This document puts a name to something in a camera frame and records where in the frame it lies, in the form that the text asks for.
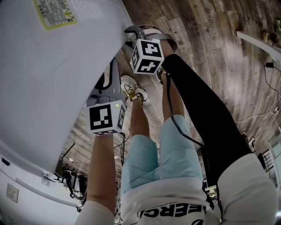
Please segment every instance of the yellow warning label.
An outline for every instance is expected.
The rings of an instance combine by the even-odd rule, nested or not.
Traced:
[[[46,29],[77,23],[67,0],[33,0]]]

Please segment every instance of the white shirt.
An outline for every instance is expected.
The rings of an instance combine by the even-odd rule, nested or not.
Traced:
[[[278,197],[256,155],[248,154],[230,165],[218,180],[223,225],[273,225]],[[172,178],[151,182],[121,198],[123,225],[219,225],[202,181]],[[113,225],[114,215],[99,203],[87,201],[75,225]]]

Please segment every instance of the black and white pattern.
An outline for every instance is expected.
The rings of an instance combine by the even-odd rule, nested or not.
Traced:
[[[125,109],[123,106],[121,106],[120,114],[119,114],[119,119],[117,126],[122,129],[123,121],[124,121],[124,116],[125,116]]]
[[[161,57],[161,51],[158,43],[141,41],[141,48],[144,55]]]
[[[112,127],[110,104],[90,108],[91,130]]]
[[[138,72],[155,73],[160,61],[143,59],[138,68]]]
[[[140,55],[137,47],[135,48],[132,56],[132,61],[133,61],[133,68],[135,69],[137,66],[137,62],[139,61]]]
[[[115,130],[110,130],[110,131],[100,131],[100,132],[96,132],[94,134],[97,134],[97,135],[108,135],[108,134],[114,134],[114,133],[118,133],[118,132],[115,131]]]

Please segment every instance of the light blue shorts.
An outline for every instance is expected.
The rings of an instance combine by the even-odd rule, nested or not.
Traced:
[[[185,118],[181,115],[175,115],[174,118],[189,136]],[[159,165],[156,143],[143,135],[132,137],[122,169],[121,195],[149,182],[182,177],[203,180],[193,142],[179,133],[171,118],[161,128]]]

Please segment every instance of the white appliance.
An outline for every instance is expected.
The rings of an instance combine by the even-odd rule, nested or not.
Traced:
[[[63,2],[66,9],[59,11]],[[74,18],[66,22],[60,16]],[[0,1],[0,154],[5,159],[37,175],[54,172],[85,100],[130,25],[121,0]]]

